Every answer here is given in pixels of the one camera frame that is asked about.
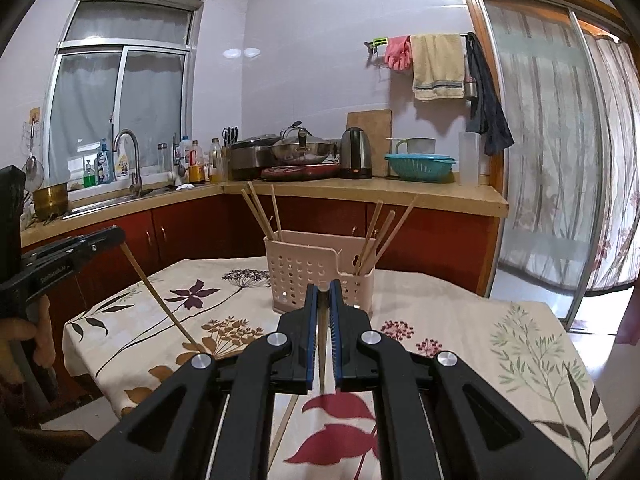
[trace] tablecloth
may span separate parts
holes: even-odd
[[[137,283],[65,325],[72,376],[89,373],[123,416],[199,351],[223,358],[276,329],[266,258],[183,260],[151,282],[199,348]],[[376,270],[371,325],[412,352],[464,359],[588,478],[613,456],[607,417],[583,362],[544,303],[486,300],[424,274]],[[371,394],[336,392],[328,350],[326,387],[296,404],[270,470],[285,480],[379,478]],[[278,394],[273,431],[289,396]]]

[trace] faucet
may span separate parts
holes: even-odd
[[[129,175],[131,177],[131,186],[129,186],[129,191],[132,192],[135,196],[140,196],[142,193],[142,177],[140,176],[140,148],[138,147],[138,140],[136,139],[135,134],[127,128],[121,130],[120,133],[116,135],[115,139],[113,139],[113,151],[115,153],[118,152],[120,139],[123,135],[128,135],[133,141],[133,153],[134,158],[136,159],[135,173],[132,173],[132,171],[129,169]]]

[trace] hand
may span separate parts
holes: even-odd
[[[36,341],[33,361],[43,368],[51,368],[56,358],[56,349],[53,345],[49,298],[47,296],[38,300],[37,326],[18,317],[0,319],[0,375],[11,384],[22,383],[24,379],[12,357],[9,341],[27,341],[29,339]]]

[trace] wooden cutting board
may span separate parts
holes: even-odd
[[[368,110],[366,112],[350,112],[347,114],[347,128],[362,128],[369,137],[371,145],[371,171],[373,176],[387,176],[388,162],[385,155],[391,149],[392,137],[391,110]]]

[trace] electric kettle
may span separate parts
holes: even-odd
[[[367,134],[356,126],[342,134],[340,178],[371,178],[371,147]]]

